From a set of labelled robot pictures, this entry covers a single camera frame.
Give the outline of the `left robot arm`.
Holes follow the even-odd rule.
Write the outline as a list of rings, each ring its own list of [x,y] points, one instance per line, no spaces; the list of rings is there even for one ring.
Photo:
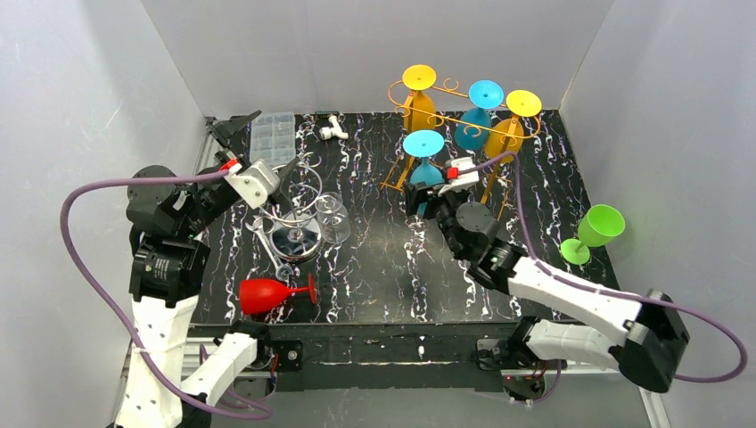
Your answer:
[[[197,370],[183,377],[186,339],[210,255],[201,233],[237,202],[256,209],[280,201],[280,183],[292,171],[292,164],[273,168],[233,150],[233,143],[249,138],[252,121],[252,115],[234,116],[212,125],[222,178],[179,184],[169,168],[151,165],[138,170],[127,188],[134,256],[129,291],[140,341],[131,350],[118,427],[207,427],[210,407],[236,376],[269,361],[267,327],[237,321]]]

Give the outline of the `gold wire glass rack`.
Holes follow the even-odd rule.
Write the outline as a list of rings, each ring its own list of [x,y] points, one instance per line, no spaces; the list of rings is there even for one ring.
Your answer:
[[[468,92],[457,91],[459,85],[450,86],[445,79],[436,86],[435,71],[425,66],[410,67],[400,83],[408,89],[407,99],[399,103],[394,98],[394,111],[403,119],[404,129],[415,131],[436,130],[445,123],[454,123],[455,143],[466,151],[481,151],[492,164],[481,202],[487,203],[494,183],[499,179],[500,169],[512,162],[525,140],[538,135],[541,130],[542,102],[534,93],[517,89],[504,94],[504,90],[491,80],[479,80],[470,85]],[[459,119],[436,112],[435,104],[427,91],[433,89],[444,94],[464,97],[473,108]]]

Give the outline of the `orange plastic goblet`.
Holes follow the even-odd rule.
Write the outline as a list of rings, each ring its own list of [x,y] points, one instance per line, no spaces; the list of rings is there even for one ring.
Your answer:
[[[403,72],[402,83],[410,91],[406,99],[409,110],[404,113],[404,127],[408,133],[433,130],[437,127],[436,109],[425,93],[436,81],[435,70],[426,64],[415,64]]]

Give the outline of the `blue plastic goblet front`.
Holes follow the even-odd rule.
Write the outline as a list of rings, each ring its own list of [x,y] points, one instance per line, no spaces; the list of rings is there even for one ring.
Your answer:
[[[435,186],[444,183],[441,170],[431,164],[431,157],[436,155],[444,144],[444,137],[433,130],[414,131],[403,142],[406,154],[419,158],[421,162],[403,186],[408,217],[422,217],[429,201],[429,192]]]

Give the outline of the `red plastic goblet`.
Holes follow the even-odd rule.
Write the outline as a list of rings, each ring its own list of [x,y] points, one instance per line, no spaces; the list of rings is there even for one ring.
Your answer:
[[[290,288],[285,283],[270,278],[245,279],[240,283],[239,298],[241,312],[255,315],[268,312],[281,305],[296,293],[306,293],[313,305],[316,304],[316,280],[308,275],[308,285]]]

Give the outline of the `green plastic goblet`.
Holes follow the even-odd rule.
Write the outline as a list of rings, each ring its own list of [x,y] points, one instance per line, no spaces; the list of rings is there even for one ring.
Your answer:
[[[574,265],[584,265],[591,258],[591,249],[602,247],[620,236],[626,227],[623,215],[606,204],[592,206],[579,222],[576,238],[563,241],[560,253]]]

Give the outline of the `silver wire glass rack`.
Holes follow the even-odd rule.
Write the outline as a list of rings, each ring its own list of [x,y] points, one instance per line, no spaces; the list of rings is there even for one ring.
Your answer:
[[[299,161],[289,191],[290,201],[269,202],[261,211],[271,222],[266,234],[275,254],[284,262],[299,264],[315,258],[323,246],[315,208],[316,198],[324,192],[323,179],[313,167]]]

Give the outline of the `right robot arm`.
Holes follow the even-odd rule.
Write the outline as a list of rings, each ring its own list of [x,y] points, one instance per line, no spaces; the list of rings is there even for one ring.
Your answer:
[[[558,325],[527,318],[507,339],[505,353],[525,364],[572,360],[617,370],[636,386],[665,393],[690,340],[671,297],[618,292],[551,267],[509,243],[499,222],[467,191],[406,185],[407,214],[433,220],[455,259],[489,290],[538,302],[575,319]]]

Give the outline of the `clear cut glass goblet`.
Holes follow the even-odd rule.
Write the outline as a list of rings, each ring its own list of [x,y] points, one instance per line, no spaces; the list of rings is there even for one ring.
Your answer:
[[[349,238],[348,210],[339,193],[321,193],[316,198],[316,220],[322,238],[327,243],[341,244]]]

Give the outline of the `blue plastic goblet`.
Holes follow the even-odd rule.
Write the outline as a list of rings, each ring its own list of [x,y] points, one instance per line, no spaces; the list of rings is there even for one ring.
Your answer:
[[[421,162],[403,186],[408,217],[422,217],[429,201],[429,192],[435,186],[444,183],[441,170],[431,164],[431,157],[436,155],[444,144],[444,137],[433,130],[414,131],[403,142],[406,154],[419,158]]]
[[[474,105],[461,117],[456,126],[455,142],[468,151],[478,151],[487,142],[491,117],[489,112],[504,101],[502,87],[491,80],[478,80],[468,90],[468,97]]]

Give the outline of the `yellow plastic wine glass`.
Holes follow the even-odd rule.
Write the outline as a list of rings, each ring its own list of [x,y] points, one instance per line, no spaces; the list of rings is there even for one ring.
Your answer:
[[[493,159],[503,152],[512,152],[513,155],[502,157],[499,161],[505,164],[514,160],[526,139],[523,130],[522,119],[536,117],[542,110],[540,98],[531,91],[516,89],[505,97],[505,106],[511,115],[497,123],[489,133],[484,144],[484,153],[489,159]]]

